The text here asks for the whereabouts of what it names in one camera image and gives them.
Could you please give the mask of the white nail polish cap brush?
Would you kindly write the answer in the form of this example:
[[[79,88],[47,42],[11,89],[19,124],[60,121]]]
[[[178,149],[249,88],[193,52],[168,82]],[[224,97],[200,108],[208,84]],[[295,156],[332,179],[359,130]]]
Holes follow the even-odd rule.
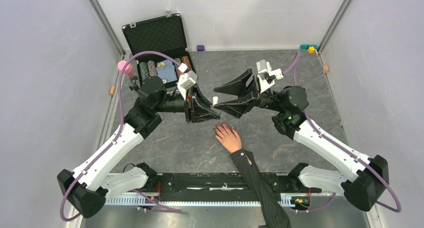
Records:
[[[219,97],[218,96],[213,96],[213,98],[212,98],[212,105],[215,106],[218,102],[219,102]]]

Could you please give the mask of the black pinstripe sleeve forearm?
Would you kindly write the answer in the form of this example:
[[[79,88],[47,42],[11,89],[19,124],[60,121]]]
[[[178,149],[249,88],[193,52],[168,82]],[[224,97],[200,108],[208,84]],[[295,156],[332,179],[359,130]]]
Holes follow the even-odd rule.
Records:
[[[291,227],[288,214],[278,203],[271,187],[261,178],[253,153],[240,149],[230,155],[235,167],[258,201],[265,221],[263,227]]]

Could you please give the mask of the mannequin hand with red nails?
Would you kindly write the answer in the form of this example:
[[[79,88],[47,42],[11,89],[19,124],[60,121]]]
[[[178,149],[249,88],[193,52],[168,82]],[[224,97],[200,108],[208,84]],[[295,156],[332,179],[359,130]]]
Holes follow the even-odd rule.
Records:
[[[214,136],[229,153],[239,151],[243,147],[237,131],[230,129],[225,123],[215,125]]]

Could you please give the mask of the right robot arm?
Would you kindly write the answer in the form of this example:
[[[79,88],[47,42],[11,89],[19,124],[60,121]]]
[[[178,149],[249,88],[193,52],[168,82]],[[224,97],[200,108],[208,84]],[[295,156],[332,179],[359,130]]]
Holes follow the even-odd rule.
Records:
[[[387,160],[380,155],[370,157],[356,151],[324,131],[305,112],[309,105],[305,88],[272,89],[280,78],[281,75],[269,75],[267,71],[254,75],[248,69],[214,89],[235,96],[234,100],[217,103],[214,107],[236,118],[254,107],[276,111],[272,121],[279,134],[310,148],[335,167],[332,171],[300,163],[290,172],[290,188],[295,192],[308,187],[342,194],[354,207],[370,211],[388,189]]]

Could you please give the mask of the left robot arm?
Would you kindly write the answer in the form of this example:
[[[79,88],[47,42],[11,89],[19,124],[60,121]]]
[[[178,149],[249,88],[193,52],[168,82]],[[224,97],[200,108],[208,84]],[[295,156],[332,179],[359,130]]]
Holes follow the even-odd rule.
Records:
[[[90,218],[97,214],[105,203],[116,197],[142,188],[152,191],[157,186],[155,172],[142,163],[116,176],[110,171],[135,146],[141,144],[162,122],[160,112],[185,113],[188,123],[199,123],[220,119],[212,110],[197,85],[188,89],[188,94],[171,95],[158,76],[145,79],[137,90],[134,106],[123,118],[123,123],[112,136],[85,162],[74,170],[63,169],[57,180],[63,199],[60,214],[68,201],[77,211],[75,217]]]

